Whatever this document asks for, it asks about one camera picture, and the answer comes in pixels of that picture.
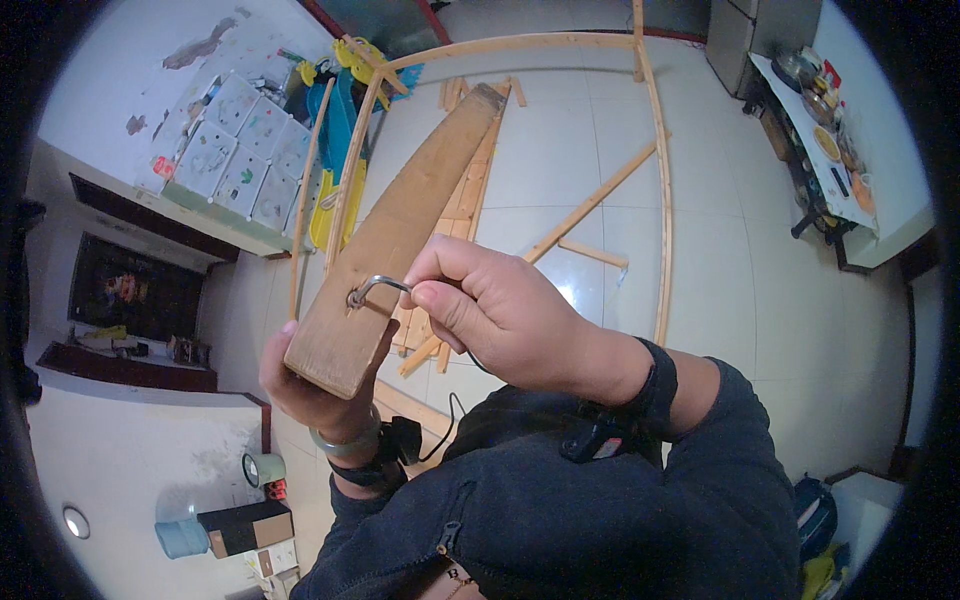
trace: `white box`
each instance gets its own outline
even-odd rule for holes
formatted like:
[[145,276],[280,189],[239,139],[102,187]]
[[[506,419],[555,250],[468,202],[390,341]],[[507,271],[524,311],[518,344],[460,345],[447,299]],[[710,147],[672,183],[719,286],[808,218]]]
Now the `white box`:
[[244,552],[243,559],[260,579],[268,579],[271,575],[282,573],[298,565],[297,549],[294,547],[293,538],[266,548]]

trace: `black jacket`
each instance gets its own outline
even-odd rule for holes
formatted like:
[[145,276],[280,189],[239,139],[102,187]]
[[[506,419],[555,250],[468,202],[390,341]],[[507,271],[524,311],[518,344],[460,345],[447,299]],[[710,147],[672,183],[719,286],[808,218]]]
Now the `black jacket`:
[[389,598],[439,545],[488,598],[794,597],[793,490],[770,421],[750,382],[713,360],[717,400],[666,469],[639,454],[571,463],[568,396],[508,386],[392,495],[352,500],[331,478],[336,521],[292,600]]

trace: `table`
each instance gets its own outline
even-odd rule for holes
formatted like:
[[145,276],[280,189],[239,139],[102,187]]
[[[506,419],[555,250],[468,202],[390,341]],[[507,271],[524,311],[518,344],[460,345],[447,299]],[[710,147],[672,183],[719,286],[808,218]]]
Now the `table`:
[[[806,111],[806,108],[804,108],[804,97],[793,91],[793,89],[777,77],[770,65],[770,59],[752,53],[750,60],[754,63],[760,76],[770,85],[770,90],[780,101],[784,112],[786,112],[790,121],[793,123],[793,128],[800,138],[806,151],[806,157],[812,166],[812,175],[819,183],[826,211],[834,217],[839,217],[876,232],[876,216],[872,216],[864,211],[863,208],[860,208],[856,198],[853,197],[850,174],[847,172],[846,167],[842,162],[831,160],[820,148],[820,144],[817,143],[813,135],[813,130],[817,126],[817,123]],[[847,187],[849,196],[844,197],[840,191],[840,186],[830,172],[831,167],[837,170],[844,185]],[[804,220],[798,223],[793,229],[794,237],[798,237],[800,232],[816,219],[817,216],[814,210],[808,210]]]

